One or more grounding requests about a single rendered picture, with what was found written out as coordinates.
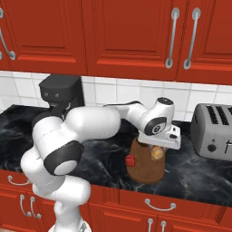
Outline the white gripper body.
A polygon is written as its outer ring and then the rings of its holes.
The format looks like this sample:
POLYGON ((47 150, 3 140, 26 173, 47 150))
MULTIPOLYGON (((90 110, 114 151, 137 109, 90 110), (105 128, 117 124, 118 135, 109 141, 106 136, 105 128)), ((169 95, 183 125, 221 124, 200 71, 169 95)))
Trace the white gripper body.
POLYGON ((181 144, 181 138, 173 140, 158 136, 147 136, 143 133, 139 134, 138 141, 141 143, 146 143, 174 150, 179 150, 181 144))

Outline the yellow onion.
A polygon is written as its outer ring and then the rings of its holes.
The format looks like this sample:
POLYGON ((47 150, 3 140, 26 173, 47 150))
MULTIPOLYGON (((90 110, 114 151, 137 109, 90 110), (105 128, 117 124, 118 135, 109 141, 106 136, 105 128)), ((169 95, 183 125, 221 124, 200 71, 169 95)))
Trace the yellow onion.
POLYGON ((162 147, 153 147, 151 150, 151 159, 160 160, 163 158, 165 151, 162 147))

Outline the brown wooden cutting board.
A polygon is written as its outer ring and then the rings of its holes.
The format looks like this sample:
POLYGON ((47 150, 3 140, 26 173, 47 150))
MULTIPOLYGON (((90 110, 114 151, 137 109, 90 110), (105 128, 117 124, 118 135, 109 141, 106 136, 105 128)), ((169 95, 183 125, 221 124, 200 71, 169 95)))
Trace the brown wooden cutting board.
POLYGON ((130 153, 135 156, 135 166, 127 167, 131 179, 142 184, 154 184, 159 182, 165 172, 165 154, 162 159, 152 160, 151 150, 155 145, 141 143, 135 138, 130 146, 130 153))

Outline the red bell pepper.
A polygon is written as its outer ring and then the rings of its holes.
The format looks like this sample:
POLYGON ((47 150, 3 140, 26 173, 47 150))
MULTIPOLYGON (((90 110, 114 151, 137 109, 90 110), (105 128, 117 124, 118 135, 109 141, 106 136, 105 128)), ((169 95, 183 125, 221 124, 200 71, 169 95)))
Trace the red bell pepper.
POLYGON ((133 154, 129 154, 125 157, 125 163, 128 167, 135 166, 135 156, 133 154))

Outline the grey toaster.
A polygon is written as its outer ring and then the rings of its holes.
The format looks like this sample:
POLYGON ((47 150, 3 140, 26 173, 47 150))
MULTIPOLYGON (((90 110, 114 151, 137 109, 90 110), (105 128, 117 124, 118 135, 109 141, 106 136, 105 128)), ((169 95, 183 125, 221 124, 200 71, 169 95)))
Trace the grey toaster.
POLYGON ((199 103, 192 116, 190 138, 199 156, 232 161, 232 105, 199 103))

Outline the red drawer front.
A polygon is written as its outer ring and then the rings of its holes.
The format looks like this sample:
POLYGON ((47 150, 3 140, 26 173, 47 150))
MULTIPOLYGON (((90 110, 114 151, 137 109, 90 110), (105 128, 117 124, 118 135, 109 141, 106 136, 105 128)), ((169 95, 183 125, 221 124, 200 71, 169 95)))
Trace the red drawer front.
POLYGON ((118 207, 120 205, 120 191, 117 188, 92 185, 89 202, 97 205, 118 207))
POLYGON ((168 198, 158 195, 120 190, 120 204, 125 207, 136 208, 143 211, 148 211, 154 214, 164 214, 171 217, 182 217, 203 220, 206 223, 219 225, 223 218, 226 207, 211 205, 196 201, 190 201, 179 198, 168 198), (175 203, 176 208, 161 212, 150 208, 144 203, 145 198, 150 199, 150 204, 156 208, 169 208, 170 203, 175 203))
POLYGON ((27 177, 24 173, 4 170, 0 169, 0 187, 6 187, 11 189, 23 189, 23 190, 30 190, 32 189, 32 183, 26 186, 15 186, 8 182, 7 176, 13 176, 14 183, 25 183, 27 181, 27 177))

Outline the red lower cupboard door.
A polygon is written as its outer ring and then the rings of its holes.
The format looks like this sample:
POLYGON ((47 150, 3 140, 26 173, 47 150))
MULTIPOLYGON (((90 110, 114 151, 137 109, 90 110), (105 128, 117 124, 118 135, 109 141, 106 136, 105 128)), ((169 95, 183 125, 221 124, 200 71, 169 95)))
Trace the red lower cupboard door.
POLYGON ((90 205, 92 232, 148 232, 148 218, 153 219, 155 232, 157 216, 113 207, 90 205))
POLYGON ((16 232, 28 232, 28 221, 20 207, 20 193, 0 188, 0 224, 16 232))
POLYGON ((214 227, 171 217, 159 217, 155 232, 161 232, 160 223, 163 220, 167 222, 165 232, 232 232, 229 228, 214 227))
POLYGON ((32 218, 35 219, 36 224, 39 226, 39 232, 49 232, 56 222, 56 216, 53 210, 54 202, 40 198, 34 194, 30 194, 30 197, 35 197, 34 213, 40 213, 42 215, 40 219, 36 219, 32 214, 32 218))

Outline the red cupboard door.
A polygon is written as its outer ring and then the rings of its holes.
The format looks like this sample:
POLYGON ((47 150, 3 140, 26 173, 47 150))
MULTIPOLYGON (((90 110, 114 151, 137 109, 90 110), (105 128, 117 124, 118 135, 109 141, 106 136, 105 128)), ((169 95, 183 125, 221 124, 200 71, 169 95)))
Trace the red cupboard door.
POLYGON ((232 0, 188 0, 177 80, 232 85, 232 0), (201 15, 191 66, 185 70, 183 63, 189 55, 195 7, 201 15))
POLYGON ((18 72, 86 74, 81 0, 0 0, 18 72))
MULTIPOLYGON (((9 51, 12 51, 12 41, 6 21, 6 10, 1 0, 0 0, 0 7, 4 10, 4 17, 0 18, 0 27, 2 28, 6 46, 9 51)), ((3 44, 0 40, 0 71, 12 71, 13 70, 12 61, 13 60, 6 53, 5 48, 3 47, 3 44)))
POLYGON ((28 232, 28 221, 20 207, 20 193, 0 188, 0 224, 16 232, 28 232))
POLYGON ((113 207, 90 205, 92 232, 148 232, 148 218, 153 219, 155 232, 157 216, 113 207))
POLYGON ((229 228, 214 227, 171 217, 159 217, 155 232, 161 232, 160 223, 163 220, 167 222, 165 232, 232 232, 229 228))
POLYGON ((30 194, 30 197, 35 197, 34 213, 40 213, 42 215, 40 219, 36 219, 32 214, 32 218, 35 219, 36 224, 39 226, 39 232, 49 232, 56 222, 56 216, 53 210, 54 202, 40 198, 34 194, 30 194))
POLYGON ((188 0, 82 0, 82 19, 91 76, 173 81, 188 0), (167 69, 171 11, 179 9, 172 67, 167 69))

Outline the black coffee machine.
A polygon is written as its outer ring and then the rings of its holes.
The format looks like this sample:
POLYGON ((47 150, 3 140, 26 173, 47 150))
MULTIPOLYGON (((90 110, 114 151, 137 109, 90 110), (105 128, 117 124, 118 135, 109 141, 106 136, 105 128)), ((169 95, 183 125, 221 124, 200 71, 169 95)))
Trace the black coffee machine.
POLYGON ((85 105, 82 78, 76 75, 50 74, 39 83, 42 99, 53 116, 65 118, 76 107, 85 105))

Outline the red upper cupboard door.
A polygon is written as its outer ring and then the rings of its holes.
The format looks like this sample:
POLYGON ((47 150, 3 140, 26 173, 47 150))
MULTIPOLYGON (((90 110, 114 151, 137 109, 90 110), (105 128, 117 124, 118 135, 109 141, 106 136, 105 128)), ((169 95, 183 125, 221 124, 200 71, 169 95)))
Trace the red upper cupboard door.
POLYGON ((188 0, 82 0, 82 19, 91 76, 173 81, 188 0), (179 9, 172 67, 167 69, 171 11, 179 9))
POLYGON ((81 0, 0 0, 18 72, 86 74, 81 0))
MULTIPOLYGON (((0 27, 2 28, 6 46, 9 51, 12 51, 12 41, 6 21, 6 10, 1 0, 0 0, 0 7, 4 10, 4 17, 0 18, 0 27)), ((13 70, 12 61, 13 60, 6 53, 5 48, 3 47, 3 44, 0 40, 0 71, 12 71, 13 70)))
POLYGON ((188 0, 177 80, 232 85, 232 0, 188 0), (185 70, 183 63, 189 55, 195 7, 201 15, 191 66, 185 70))

